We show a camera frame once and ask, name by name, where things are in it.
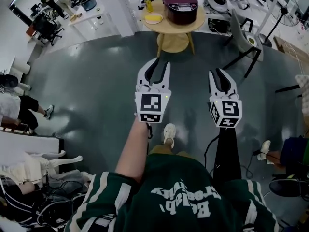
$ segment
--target gray chair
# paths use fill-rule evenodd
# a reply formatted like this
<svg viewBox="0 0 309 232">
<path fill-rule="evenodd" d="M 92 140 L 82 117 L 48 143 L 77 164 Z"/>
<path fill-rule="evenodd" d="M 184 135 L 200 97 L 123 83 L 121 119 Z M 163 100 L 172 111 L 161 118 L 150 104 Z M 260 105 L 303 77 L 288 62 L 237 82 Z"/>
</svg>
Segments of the gray chair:
<svg viewBox="0 0 309 232">
<path fill-rule="evenodd" d="M 245 25 L 245 23 L 247 21 L 250 22 L 249 32 L 241 30 L 241 28 L 243 27 L 243 25 Z M 248 70 L 245 74 L 245 78 L 247 78 L 247 76 L 249 75 L 251 69 L 253 68 L 253 66 L 255 64 L 255 62 L 256 61 L 263 61 L 263 47 L 262 47 L 262 44 L 261 44 L 261 41 L 259 40 L 259 38 L 255 37 L 254 34 L 251 33 L 252 26 L 253 26 L 252 20 L 250 20 L 248 18 L 241 17 L 241 16 L 237 15 L 237 13 L 234 9 L 232 10 L 232 19 L 231 19 L 232 35 L 227 39 L 224 46 L 226 46 L 232 39 L 235 39 L 236 46 L 240 51 L 240 55 L 239 55 L 239 57 L 234 59 L 232 62 L 230 62 L 228 65 L 223 67 L 223 70 L 226 70 L 228 67 L 235 64 L 238 60 L 242 59 L 244 56 L 247 56 L 247 57 L 252 58 L 252 63 L 249 66 L 249 68 L 248 68 Z M 250 36 L 251 38 L 253 38 L 256 41 L 257 45 L 253 46 L 247 40 L 247 36 Z"/>
</svg>

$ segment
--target person's hand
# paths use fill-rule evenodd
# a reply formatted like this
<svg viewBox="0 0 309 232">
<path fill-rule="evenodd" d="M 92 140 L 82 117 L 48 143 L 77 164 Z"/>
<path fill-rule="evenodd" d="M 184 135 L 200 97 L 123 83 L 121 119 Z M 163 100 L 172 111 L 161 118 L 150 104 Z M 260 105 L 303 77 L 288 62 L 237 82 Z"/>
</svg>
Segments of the person's hand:
<svg viewBox="0 0 309 232">
<path fill-rule="evenodd" d="M 19 126 L 20 123 L 21 123 L 21 120 L 18 118 L 18 119 L 15 120 L 15 123 L 14 123 L 14 124 L 17 125 L 17 126 Z"/>
</svg>

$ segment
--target white marker cube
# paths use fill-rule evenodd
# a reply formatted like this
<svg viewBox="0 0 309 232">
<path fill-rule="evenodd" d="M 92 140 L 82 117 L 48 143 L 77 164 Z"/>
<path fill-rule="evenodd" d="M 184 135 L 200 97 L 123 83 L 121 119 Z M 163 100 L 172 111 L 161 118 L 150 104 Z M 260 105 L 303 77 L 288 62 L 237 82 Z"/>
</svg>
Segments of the white marker cube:
<svg viewBox="0 0 309 232">
<path fill-rule="evenodd" d="M 214 99 L 210 112 L 216 127 L 235 128 L 242 117 L 241 101 Z"/>
<path fill-rule="evenodd" d="M 171 96 L 167 93 L 135 92 L 136 111 L 140 122 L 161 123 Z"/>
</svg>

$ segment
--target khaki shorts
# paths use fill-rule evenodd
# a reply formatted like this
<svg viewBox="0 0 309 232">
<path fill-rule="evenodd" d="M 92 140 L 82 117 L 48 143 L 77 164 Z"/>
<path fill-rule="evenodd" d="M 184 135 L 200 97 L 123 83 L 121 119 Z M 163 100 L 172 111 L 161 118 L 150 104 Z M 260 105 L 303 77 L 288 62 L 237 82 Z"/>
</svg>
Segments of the khaki shorts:
<svg viewBox="0 0 309 232">
<path fill-rule="evenodd" d="M 170 148 L 166 145 L 157 145 L 155 146 L 150 152 L 150 154 L 166 154 L 166 155 L 174 155 Z M 190 156 L 187 152 L 181 151 L 176 156 L 182 156 L 182 157 L 188 157 L 194 159 L 192 156 Z"/>
</svg>

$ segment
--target black and white square marker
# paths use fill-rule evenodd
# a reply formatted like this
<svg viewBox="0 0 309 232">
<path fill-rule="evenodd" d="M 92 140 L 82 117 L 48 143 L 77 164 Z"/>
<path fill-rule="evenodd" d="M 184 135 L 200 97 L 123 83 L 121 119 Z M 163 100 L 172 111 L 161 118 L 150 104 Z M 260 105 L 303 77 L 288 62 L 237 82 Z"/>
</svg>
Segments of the black and white square marker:
<svg viewBox="0 0 309 232">
<path fill-rule="evenodd" d="M 222 101 L 223 115 L 239 116 L 237 101 Z"/>
<path fill-rule="evenodd" d="M 141 111 L 161 112 L 161 95 L 142 94 L 141 95 Z"/>
<path fill-rule="evenodd" d="M 160 122 L 160 114 L 140 114 L 140 120 L 143 122 Z"/>
<path fill-rule="evenodd" d="M 223 118 L 219 126 L 234 127 L 238 121 L 238 118 Z"/>
<path fill-rule="evenodd" d="M 212 107 L 211 107 L 211 114 L 212 114 L 214 122 L 217 124 L 217 122 L 220 118 L 220 115 L 219 115 L 219 112 L 218 112 L 216 106 L 214 105 L 214 103 L 212 104 Z"/>
</svg>

